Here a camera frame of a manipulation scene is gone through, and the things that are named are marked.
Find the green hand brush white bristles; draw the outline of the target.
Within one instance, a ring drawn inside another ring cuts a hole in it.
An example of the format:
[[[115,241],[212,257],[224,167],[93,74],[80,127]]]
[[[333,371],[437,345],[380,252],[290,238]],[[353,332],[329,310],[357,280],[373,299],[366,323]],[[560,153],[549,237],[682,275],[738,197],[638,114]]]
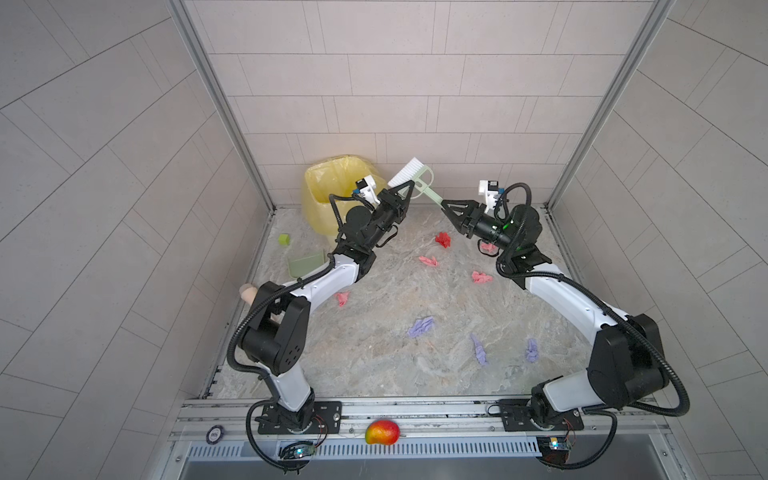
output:
[[[398,171],[397,174],[394,175],[388,182],[388,187],[399,185],[408,180],[413,180],[415,182],[415,188],[411,199],[425,197],[436,205],[441,205],[443,197],[432,188],[432,184],[435,180],[434,171],[416,157],[412,158]]]

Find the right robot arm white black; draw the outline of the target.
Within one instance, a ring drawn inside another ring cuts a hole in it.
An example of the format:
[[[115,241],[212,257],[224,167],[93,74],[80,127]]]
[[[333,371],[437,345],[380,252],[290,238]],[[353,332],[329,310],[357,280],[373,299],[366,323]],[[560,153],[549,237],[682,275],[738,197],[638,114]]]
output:
[[[447,199],[440,207],[459,233],[497,247],[499,276],[548,303],[591,346],[583,371],[532,389],[530,408],[538,425],[571,410],[631,407],[667,417],[689,412],[690,396],[665,358],[657,323],[612,307],[565,275],[536,245],[542,225],[530,203],[510,206],[502,193],[492,208]]]

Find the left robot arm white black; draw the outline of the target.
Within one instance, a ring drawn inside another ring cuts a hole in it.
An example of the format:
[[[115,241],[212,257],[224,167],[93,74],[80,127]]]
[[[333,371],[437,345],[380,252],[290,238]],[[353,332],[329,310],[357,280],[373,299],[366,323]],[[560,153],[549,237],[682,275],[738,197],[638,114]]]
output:
[[[289,430],[303,431],[313,418],[314,392],[299,364],[312,309],[370,271],[375,250],[398,234],[414,187],[415,182],[407,180],[377,193],[360,180],[349,196],[331,194],[338,234],[328,260],[290,284],[262,284],[235,329],[226,351],[228,365],[265,381],[278,417]]]

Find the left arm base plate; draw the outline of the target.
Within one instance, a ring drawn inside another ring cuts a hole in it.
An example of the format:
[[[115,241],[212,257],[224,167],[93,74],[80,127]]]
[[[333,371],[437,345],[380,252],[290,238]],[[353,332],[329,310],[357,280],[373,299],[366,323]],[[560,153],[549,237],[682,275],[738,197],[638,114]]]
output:
[[[342,403],[309,399],[297,411],[286,409],[279,403],[257,408],[260,435],[281,434],[337,434],[340,431]]]

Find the beige bin yellow bag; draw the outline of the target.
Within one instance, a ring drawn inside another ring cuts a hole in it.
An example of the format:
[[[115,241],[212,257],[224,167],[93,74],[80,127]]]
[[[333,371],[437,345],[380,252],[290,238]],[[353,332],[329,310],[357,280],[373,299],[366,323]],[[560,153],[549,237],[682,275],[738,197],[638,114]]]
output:
[[[304,219],[319,235],[335,237],[338,223],[329,195],[350,197],[356,182],[370,175],[376,183],[376,193],[386,181],[367,160],[352,156],[338,156],[311,165],[304,173],[301,186],[301,205]]]

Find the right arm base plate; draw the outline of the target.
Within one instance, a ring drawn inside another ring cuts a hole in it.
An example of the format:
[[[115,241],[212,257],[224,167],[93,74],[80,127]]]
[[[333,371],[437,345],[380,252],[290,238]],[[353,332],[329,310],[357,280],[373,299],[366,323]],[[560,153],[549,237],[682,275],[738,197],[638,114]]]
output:
[[[537,422],[527,398],[501,399],[486,408],[486,413],[501,419],[505,432],[581,431],[584,423],[578,410],[554,412]]]

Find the green dustpan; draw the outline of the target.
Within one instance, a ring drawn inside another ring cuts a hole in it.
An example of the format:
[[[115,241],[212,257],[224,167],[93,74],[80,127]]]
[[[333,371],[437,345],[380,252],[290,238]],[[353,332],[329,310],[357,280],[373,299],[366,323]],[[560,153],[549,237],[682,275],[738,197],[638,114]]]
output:
[[[327,263],[327,255],[323,250],[288,260],[289,275],[294,278],[304,278]]]

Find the purple paper scrap long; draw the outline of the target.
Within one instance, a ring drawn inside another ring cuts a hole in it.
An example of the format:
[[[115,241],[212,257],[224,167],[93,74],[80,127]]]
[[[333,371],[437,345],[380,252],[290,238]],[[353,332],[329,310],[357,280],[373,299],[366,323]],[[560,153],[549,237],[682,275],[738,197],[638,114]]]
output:
[[[486,366],[488,364],[488,360],[487,360],[487,355],[486,355],[486,352],[484,350],[482,342],[479,340],[479,338],[474,333],[470,334],[470,339],[473,342],[474,356],[475,356],[477,362],[481,366]]]

